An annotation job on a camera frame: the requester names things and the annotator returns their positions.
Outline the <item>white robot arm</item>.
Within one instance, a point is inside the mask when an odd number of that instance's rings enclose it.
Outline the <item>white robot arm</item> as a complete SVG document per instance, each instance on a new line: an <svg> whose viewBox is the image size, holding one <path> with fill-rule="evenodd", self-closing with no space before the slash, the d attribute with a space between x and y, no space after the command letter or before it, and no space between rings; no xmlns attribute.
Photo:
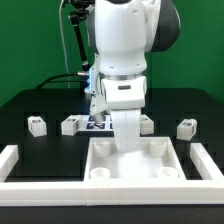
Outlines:
<svg viewBox="0 0 224 224"><path fill-rule="evenodd" d="M180 18L173 0L95 0L89 19L96 49L90 114L100 122L108 111L117 149L131 151L139 142L145 106L145 54L175 43Z"/></svg>

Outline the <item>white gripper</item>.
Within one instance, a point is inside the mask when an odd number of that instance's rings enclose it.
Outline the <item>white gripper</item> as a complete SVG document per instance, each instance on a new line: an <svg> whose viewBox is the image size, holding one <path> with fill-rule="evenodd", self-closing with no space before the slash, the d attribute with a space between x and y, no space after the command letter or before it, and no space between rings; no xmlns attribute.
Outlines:
<svg viewBox="0 0 224 224"><path fill-rule="evenodd" d="M103 78L100 87L99 93L91 99L90 115L100 123L103 113L108 111L117 149L120 152L135 150L140 139L141 109L145 106L146 77Z"/></svg>

